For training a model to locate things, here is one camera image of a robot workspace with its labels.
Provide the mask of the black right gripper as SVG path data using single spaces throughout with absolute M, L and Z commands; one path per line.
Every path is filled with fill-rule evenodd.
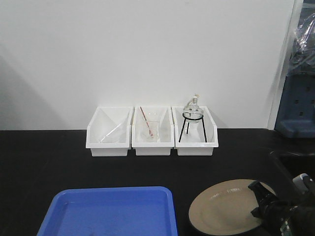
M 315 234 L 315 202 L 303 203 L 279 200 L 259 181 L 248 188 L 254 192 L 258 207 L 251 211 L 262 219 L 263 227 L 273 236 L 313 236 Z

